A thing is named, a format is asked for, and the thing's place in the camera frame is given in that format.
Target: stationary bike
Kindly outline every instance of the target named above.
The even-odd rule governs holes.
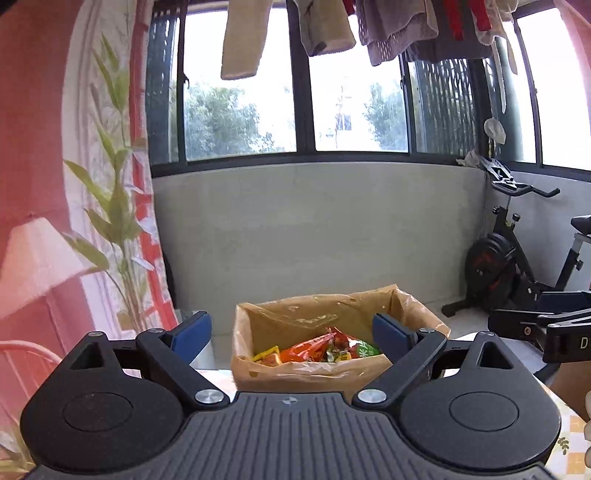
[[[488,173],[491,186],[509,197],[520,197],[534,192],[551,198],[560,189],[543,192],[532,185],[515,181],[511,172],[498,160],[480,158],[482,168]],[[464,266],[466,279],[466,298],[445,305],[441,311],[451,317],[459,310],[479,306],[487,312],[513,307],[517,310],[535,310],[536,302],[542,292],[564,291],[574,269],[580,270],[583,262],[579,252],[583,243],[591,244],[591,215],[575,217],[570,223],[577,230],[573,246],[566,257],[560,276],[554,287],[538,282],[525,252],[515,236],[515,225],[521,219],[514,213],[512,221],[507,220],[509,202],[506,207],[496,206],[493,231],[478,239],[468,250]]]

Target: tree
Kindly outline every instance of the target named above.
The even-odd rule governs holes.
[[[185,149],[187,159],[279,152],[273,136],[259,133],[256,105],[241,104],[237,88],[191,85],[184,95]],[[176,85],[172,86],[170,113],[171,156],[178,158]]]
[[[406,110],[402,92],[394,90],[384,97],[382,86],[370,87],[371,99],[365,104],[365,119],[374,128],[374,139],[383,150],[406,151],[408,149]]]

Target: window frame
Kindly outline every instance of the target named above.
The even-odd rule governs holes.
[[[184,26],[187,14],[194,10],[215,11],[220,9],[220,2],[215,0],[157,0],[154,11],[177,11],[179,18],[177,49],[177,79],[184,77]],[[295,152],[262,153],[249,155],[236,155],[231,157],[216,157],[203,160],[187,161],[184,148],[184,121],[177,121],[178,137],[178,161],[172,163],[154,164],[151,166],[153,178],[191,173],[197,171],[220,170],[225,168],[266,166],[277,164],[299,164],[316,162],[389,162],[389,163],[419,163],[458,166],[456,155],[432,154],[417,151],[416,125],[413,108],[413,95],[411,87],[410,69],[408,63],[399,56],[401,70],[401,87],[404,97],[408,149],[407,153],[389,151],[317,151],[316,133],[314,130],[314,113],[312,103],[312,90],[310,80],[310,64],[306,51],[301,43],[300,24],[297,6],[293,0],[285,0],[284,6],[274,8],[286,8],[288,17],[288,34],[290,42],[291,74],[294,97],[294,125],[295,125]],[[538,11],[553,8],[552,0],[538,0],[533,4],[524,5],[517,9],[514,18],[522,18]],[[519,39],[519,47],[524,56],[528,75],[528,85],[532,104],[535,96],[535,86],[531,75],[531,67],[527,59],[521,32],[516,29]],[[476,123],[478,147],[481,151],[487,151],[489,139],[484,132],[484,120],[490,118],[491,103],[488,91],[488,81],[483,61],[469,60],[470,82],[472,94],[475,97]],[[184,83],[177,81],[177,118],[184,118]],[[534,111],[534,125],[539,126],[539,111]],[[591,181],[591,171],[576,170],[567,167],[545,166],[541,162],[541,131],[538,128],[536,134],[536,154],[538,157],[538,145],[540,145],[540,161],[536,163],[523,163],[510,161],[507,167],[514,171],[526,171],[530,173],[542,173],[558,177],[574,178],[576,180]]]

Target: metal bolt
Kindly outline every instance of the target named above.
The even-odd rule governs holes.
[[[213,388],[208,388],[206,390],[199,390],[195,393],[195,400],[199,403],[220,403],[223,400],[223,393],[219,390],[214,390]]]
[[[385,392],[377,388],[367,388],[359,392],[357,398],[364,403],[380,403],[386,400],[388,396]]]

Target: white wall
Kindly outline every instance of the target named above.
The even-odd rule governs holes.
[[[534,193],[511,200],[509,215],[517,212],[521,220],[515,234],[531,264],[536,279],[555,285],[576,232],[570,219],[579,215],[591,215],[591,184],[585,181],[561,179],[534,173],[513,172],[517,181],[528,183],[541,190],[560,189],[560,194],[545,199]],[[494,205],[506,205],[507,197],[490,190],[487,210]],[[581,271],[574,271],[567,285],[568,290],[588,290],[591,281],[591,245],[583,244],[580,259]]]
[[[204,171],[154,191],[179,307],[207,310],[216,335],[243,301],[391,283],[424,303],[459,295],[485,194],[479,170],[403,163]]]

